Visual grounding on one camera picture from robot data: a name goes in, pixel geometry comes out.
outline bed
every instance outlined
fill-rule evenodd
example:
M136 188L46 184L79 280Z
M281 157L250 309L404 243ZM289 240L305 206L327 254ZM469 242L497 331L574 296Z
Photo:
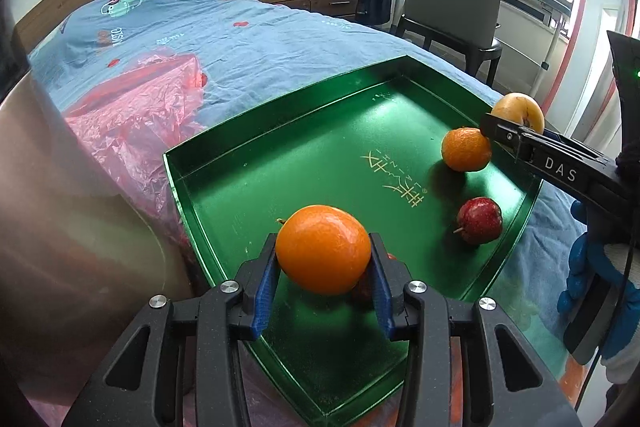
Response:
M85 147L178 241L185 238L162 152L260 103L401 55L488 103L500 97L395 36L257 0L43 0L17 31L31 50L34 76ZM568 275L570 246L583 232L569 214L571 203L543 183L490 291L558 378L569 366L556 301ZM276 425L275 418L278 425L298 425L255 363L245 357L244 367L254 425ZM368 425L382 425L393 404L381 406Z

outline blue bedsheet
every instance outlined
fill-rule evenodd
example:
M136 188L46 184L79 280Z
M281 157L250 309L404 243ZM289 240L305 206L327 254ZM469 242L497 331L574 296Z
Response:
M256 0L96 0L76 10L31 55L64 110L141 54L170 48L198 57L208 82L196 119L218 124L286 92L374 62L411 55L488 103L500 95L410 42L364 26ZM524 234L492 291L549 368L566 352L556 301L582 226L572 198L543 184Z

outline yellow apple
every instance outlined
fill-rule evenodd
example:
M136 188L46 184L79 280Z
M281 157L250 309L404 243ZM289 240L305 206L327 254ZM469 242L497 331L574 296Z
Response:
M536 133L545 131L545 115L542 113L538 102L528 94L510 92L498 100L491 114L509 120L518 125L529 127Z

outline mandarin orange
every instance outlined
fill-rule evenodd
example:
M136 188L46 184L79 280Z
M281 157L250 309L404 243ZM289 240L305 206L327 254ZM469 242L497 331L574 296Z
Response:
M491 143L479 129L454 129L442 140L442 159L454 171L481 171L491 161Z
M339 208L313 204L286 220L276 239L283 272L320 295L351 290L369 264L369 235L358 220Z

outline metal screw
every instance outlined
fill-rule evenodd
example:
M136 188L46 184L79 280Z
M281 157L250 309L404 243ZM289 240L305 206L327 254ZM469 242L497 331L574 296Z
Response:
M483 310L487 310L488 312L495 310L496 303L491 297L482 297L478 304Z
M152 308L162 308L166 304L164 295L155 295L149 299L149 306Z
M409 291L413 293L425 293L427 291L427 285L422 281L411 281L409 283Z
M240 285L236 281L225 281L220 285L222 293L234 293L237 292Z

